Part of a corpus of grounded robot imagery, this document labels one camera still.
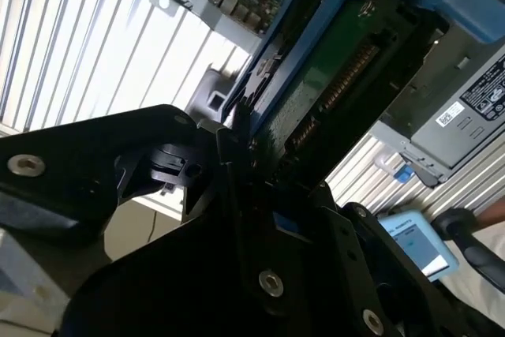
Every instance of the product label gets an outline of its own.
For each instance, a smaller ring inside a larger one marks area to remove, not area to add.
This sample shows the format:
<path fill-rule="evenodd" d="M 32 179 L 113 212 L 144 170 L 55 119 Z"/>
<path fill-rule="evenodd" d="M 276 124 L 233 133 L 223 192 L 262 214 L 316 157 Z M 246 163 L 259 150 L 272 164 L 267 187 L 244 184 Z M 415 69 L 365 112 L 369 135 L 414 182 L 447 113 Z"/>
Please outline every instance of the product label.
<path fill-rule="evenodd" d="M 505 55 L 482 74 L 460 99 L 489 122 L 505 112 Z"/>
<path fill-rule="evenodd" d="M 437 119 L 436 122 L 443 128 L 452 122 L 456 116 L 462 113 L 465 107 L 460 102 L 454 102 L 452 106 L 446 109 Z"/>

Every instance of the white barcode sticker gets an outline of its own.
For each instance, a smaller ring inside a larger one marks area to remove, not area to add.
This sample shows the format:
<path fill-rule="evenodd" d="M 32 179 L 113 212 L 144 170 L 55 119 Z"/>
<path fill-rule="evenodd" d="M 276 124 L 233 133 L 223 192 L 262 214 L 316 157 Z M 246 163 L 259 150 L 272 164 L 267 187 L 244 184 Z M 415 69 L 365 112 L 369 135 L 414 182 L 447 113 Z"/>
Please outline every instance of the white barcode sticker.
<path fill-rule="evenodd" d="M 437 119 L 436 122 L 443 128 L 452 122 L 456 116 L 461 114 L 465 107 L 460 102 L 454 102 L 452 106 L 447 108 L 445 112 L 443 112 Z"/>

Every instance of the black cable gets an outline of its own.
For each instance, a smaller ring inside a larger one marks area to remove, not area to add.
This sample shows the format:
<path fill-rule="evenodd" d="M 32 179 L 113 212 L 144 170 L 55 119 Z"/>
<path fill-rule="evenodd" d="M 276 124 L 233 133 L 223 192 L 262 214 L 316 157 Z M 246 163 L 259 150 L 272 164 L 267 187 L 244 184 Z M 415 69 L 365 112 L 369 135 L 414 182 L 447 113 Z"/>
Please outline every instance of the black cable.
<path fill-rule="evenodd" d="M 151 227 L 151 233 L 149 233 L 148 243 L 151 242 L 152 235 L 155 233 L 156 216 L 158 216 L 158 212 L 154 211 L 154 213 L 155 215 L 152 217 L 152 227 Z"/>

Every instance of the corrugated metal wall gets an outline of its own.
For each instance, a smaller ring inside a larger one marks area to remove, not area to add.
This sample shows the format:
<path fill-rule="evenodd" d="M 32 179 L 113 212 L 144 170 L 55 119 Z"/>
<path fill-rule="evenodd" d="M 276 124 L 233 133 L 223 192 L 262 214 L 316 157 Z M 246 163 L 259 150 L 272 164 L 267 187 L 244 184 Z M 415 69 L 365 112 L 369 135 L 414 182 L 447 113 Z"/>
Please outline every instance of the corrugated metal wall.
<path fill-rule="evenodd" d="M 182 7 L 171 17 L 149 0 L 0 0 L 0 47 L 0 121 L 17 131 L 184 109 L 208 67 L 232 73 L 249 58 Z M 179 212 L 179 194 L 156 197 Z"/>
<path fill-rule="evenodd" d="M 337 204 L 355 201 L 371 212 L 412 206 L 433 219 L 450 207 L 478 213 L 505 196 L 505 135 L 435 189 L 423 185 L 416 176 L 402 184 L 376 166 L 375 158 L 383 149 L 384 144 L 366 135 L 335 168 L 327 181 Z M 404 163 L 398 154 L 386 162 L 395 170 Z"/>

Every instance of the screw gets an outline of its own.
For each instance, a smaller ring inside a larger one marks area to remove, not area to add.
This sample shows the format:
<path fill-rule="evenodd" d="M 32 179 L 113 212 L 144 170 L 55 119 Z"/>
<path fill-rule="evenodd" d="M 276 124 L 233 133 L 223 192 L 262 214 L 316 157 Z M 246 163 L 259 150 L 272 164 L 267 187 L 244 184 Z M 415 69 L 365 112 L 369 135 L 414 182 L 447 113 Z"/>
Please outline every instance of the screw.
<path fill-rule="evenodd" d="M 261 288 L 273 298 L 279 298 L 284 293 L 282 280 L 272 270 L 262 271 L 259 280 Z"/>
<path fill-rule="evenodd" d="M 30 154 L 18 154 L 7 161 L 10 172 L 21 177 L 38 177 L 46 170 L 46 164 L 40 157 Z"/>
<path fill-rule="evenodd" d="M 363 311 L 363 321 L 365 322 L 368 329 L 373 331 L 376 335 L 382 335 L 384 333 L 384 326 L 380 318 L 370 309 Z"/>
<path fill-rule="evenodd" d="M 366 211 L 361 207 L 356 207 L 356 212 L 361 217 L 366 217 Z"/>
<path fill-rule="evenodd" d="M 182 116 L 181 116 L 181 115 L 179 115 L 179 114 L 176 114 L 176 115 L 174 116 L 174 120 L 175 120 L 176 122 L 181 123 L 181 124 L 187 124 L 187 123 L 188 123 L 188 120 L 186 120 L 186 118 L 185 118 L 185 117 L 182 117 Z"/>

